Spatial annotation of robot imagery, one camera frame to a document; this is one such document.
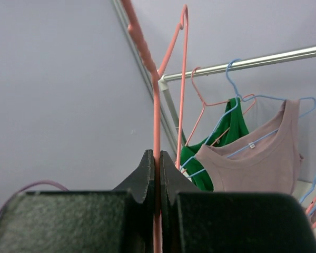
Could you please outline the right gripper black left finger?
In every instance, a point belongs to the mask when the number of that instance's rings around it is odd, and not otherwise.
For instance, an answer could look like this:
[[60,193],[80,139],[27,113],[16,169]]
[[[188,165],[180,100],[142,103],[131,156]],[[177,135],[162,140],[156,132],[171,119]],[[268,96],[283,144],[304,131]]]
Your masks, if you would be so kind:
[[110,191],[25,191],[4,207],[0,252],[152,252],[154,161]]

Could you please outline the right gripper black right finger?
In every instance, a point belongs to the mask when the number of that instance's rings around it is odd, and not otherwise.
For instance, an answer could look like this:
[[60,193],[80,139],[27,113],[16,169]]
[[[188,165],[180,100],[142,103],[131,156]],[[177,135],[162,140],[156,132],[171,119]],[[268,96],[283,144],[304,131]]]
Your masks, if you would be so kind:
[[299,203],[278,193],[201,191],[160,156],[164,252],[316,252]]

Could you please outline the mauve pink tank top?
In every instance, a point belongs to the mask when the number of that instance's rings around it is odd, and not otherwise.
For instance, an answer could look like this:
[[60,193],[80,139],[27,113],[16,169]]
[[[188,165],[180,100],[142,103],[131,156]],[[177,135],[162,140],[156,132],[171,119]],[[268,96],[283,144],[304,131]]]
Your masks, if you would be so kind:
[[195,158],[217,192],[292,194],[303,156],[298,150],[300,102],[287,100],[263,126],[222,147],[202,145]]

